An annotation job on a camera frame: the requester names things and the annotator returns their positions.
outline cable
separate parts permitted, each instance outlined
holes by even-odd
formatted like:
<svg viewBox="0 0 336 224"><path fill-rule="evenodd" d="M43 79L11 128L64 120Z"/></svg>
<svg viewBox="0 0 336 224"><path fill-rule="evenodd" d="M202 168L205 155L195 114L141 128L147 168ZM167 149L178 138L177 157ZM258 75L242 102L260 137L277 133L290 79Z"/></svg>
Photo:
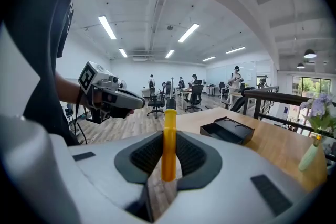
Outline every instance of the cable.
<svg viewBox="0 0 336 224"><path fill-rule="evenodd" d="M79 93L78 93L78 96L77 96L77 100L76 100L76 112L75 112L75 121L74 121L74 127L75 127L75 136L76 136L76 125L78 124L78 127L79 129L81 130L82 132L82 135L84 136L84 139L85 139L85 144L88 144L88 141L86 140L86 137L84 135L84 132L82 130L82 128L80 127L79 123L77 122L77 114L78 114L78 109L79 109L79 102L80 102L80 99L83 95L83 91L82 91L82 88L79 89Z"/></svg>

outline hand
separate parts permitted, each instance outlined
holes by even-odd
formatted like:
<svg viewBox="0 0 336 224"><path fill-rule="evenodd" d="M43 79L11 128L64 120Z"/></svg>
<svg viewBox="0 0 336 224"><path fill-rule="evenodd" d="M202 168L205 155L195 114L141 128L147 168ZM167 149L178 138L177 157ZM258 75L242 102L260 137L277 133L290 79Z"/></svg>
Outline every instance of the hand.
<svg viewBox="0 0 336 224"><path fill-rule="evenodd" d="M96 91L94 94L95 94L94 95L94 100L93 100L94 103L98 104L99 106L101 106L101 104L102 104L102 92L101 91ZM111 95L108 96L108 100L112 101ZM128 113L127 116L132 115L132 114L134 114L134 110L133 109L130 110L130 112Z"/></svg>

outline black tray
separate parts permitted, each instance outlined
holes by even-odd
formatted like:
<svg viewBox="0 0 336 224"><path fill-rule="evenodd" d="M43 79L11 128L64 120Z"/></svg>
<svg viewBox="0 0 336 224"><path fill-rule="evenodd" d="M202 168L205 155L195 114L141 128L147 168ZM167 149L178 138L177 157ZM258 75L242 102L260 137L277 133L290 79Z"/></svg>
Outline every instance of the black tray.
<svg viewBox="0 0 336 224"><path fill-rule="evenodd" d="M254 129L224 117L201 126L200 133L219 140L245 145L252 139Z"/></svg>

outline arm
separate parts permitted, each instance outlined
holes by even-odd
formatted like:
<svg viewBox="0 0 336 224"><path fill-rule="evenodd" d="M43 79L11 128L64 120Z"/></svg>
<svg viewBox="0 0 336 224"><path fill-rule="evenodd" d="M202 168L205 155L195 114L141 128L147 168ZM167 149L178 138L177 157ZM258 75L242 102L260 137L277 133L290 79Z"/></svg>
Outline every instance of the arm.
<svg viewBox="0 0 336 224"><path fill-rule="evenodd" d="M60 101L76 104L80 86L64 79L59 73L55 73L55 86ZM101 102L101 92L98 92L94 97L95 103ZM81 105L87 105L86 97L83 94L79 102Z"/></svg>

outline dark t-shirt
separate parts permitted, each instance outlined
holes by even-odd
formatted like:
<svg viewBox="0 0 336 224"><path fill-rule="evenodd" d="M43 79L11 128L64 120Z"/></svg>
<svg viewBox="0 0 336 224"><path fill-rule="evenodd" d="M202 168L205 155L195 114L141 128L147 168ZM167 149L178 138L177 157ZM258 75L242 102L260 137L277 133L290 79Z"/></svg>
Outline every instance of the dark t-shirt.
<svg viewBox="0 0 336 224"><path fill-rule="evenodd" d="M4 22L17 48L40 76L24 116L78 145L63 115L55 87L56 58L62 56L72 18L71 0L15 0Z"/></svg>
<svg viewBox="0 0 336 224"><path fill-rule="evenodd" d="M265 78L262 78L262 79L260 80L260 85L265 86L265 83L266 83L266 79L265 79Z"/></svg>

